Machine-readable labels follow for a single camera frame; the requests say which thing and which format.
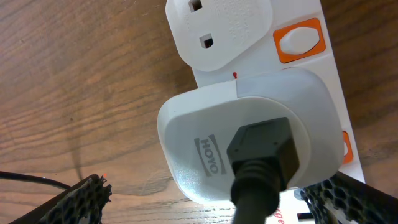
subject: power strip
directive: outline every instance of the power strip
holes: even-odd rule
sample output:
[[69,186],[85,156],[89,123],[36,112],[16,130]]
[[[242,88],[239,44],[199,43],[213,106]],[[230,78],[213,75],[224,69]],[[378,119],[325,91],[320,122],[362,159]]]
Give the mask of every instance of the power strip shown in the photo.
[[[172,167],[175,166],[175,161],[168,157],[165,149],[165,138],[177,138],[165,134],[165,121],[171,119],[171,114],[192,114],[192,111],[205,105],[220,104],[225,99],[229,101],[239,95],[236,92],[241,88],[237,86],[238,90],[233,90],[235,87],[232,86],[252,82],[240,80],[268,74],[278,76],[283,74],[278,71],[298,67],[314,73],[325,84],[337,110],[345,145],[343,165],[339,171],[364,182],[319,0],[168,0],[166,15],[177,50],[181,58],[192,67],[199,87],[197,91],[170,99],[159,113],[160,141],[174,177],[176,174]],[[268,85],[266,88],[273,89],[274,92],[290,93],[286,88],[298,85],[294,78],[285,79],[284,82],[285,85],[279,83],[284,88],[273,88],[271,83],[264,87]],[[324,162],[325,169],[330,168],[327,165],[328,159],[319,158],[320,163]],[[308,212],[305,202],[294,197],[294,190],[281,193],[280,198],[279,213],[269,217],[267,223],[299,223],[296,214]]]

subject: wooden table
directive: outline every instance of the wooden table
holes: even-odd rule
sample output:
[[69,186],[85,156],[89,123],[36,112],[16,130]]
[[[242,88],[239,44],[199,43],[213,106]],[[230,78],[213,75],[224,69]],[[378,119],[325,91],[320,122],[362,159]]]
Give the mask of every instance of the wooden table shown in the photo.
[[[398,197],[398,2],[322,4],[366,181]],[[105,224],[229,222],[232,208],[179,191],[159,144],[159,108],[196,88],[164,8],[0,1],[0,170],[69,185],[106,174],[114,195]],[[0,223],[60,192],[0,180]]]

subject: perforated black plastic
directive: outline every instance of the perforated black plastic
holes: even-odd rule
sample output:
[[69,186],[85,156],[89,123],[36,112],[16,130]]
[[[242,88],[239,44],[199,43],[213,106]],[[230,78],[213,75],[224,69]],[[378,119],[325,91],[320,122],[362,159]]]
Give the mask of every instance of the perforated black plastic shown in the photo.
[[102,209],[110,202],[110,185],[104,187],[106,179],[88,179],[80,188],[67,194],[47,212],[37,224],[99,224]]
[[396,198],[342,173],[304,188],[302,198],[317,224],[332,223],[332,219],[342,223],[398,223]]

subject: power switch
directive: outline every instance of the power switch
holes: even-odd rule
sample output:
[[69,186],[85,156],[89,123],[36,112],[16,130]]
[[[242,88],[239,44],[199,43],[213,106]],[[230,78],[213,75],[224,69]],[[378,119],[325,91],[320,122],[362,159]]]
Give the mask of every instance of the power switch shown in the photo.
[[299,27],[289,31],[279,42],[280,49],[287,54],[304,54],[319,42],[318,31],[314,28]]

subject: plug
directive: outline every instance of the plug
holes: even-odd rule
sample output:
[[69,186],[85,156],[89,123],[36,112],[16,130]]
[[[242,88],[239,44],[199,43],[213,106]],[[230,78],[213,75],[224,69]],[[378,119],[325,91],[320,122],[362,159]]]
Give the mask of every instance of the plug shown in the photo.
[[268,33],[272,7],[270,0],[168,0],[166,16],[182,60],[213,71]]
[[272,166],[282,174],[280,190],[316,184],[337,172],[344,156],[338,114],[325,84],[308,70],[289,68],[217,83],[169,99],[159,111],[158,134],[180,190],[198,203],[230,200],[239,163],[253,159],[249,157],[253,154],[242,151],[242,157],[228,163],[232,157],[227,148],[237,130],[279,118],[287,118],[289,128],[285,126],[284,132],[291,130],[294,141],[272,131],[266,132],[267,138],[278,145],[293,142],[299,164],[296,172],[287,170],[292,163],[287,157],[268,155],[267,160],[278,162]]
[[227,148],[235,174],[231,201],[233,224],[264,223],[279,206],[279,192],[300,163],[288,118],[240,127]]

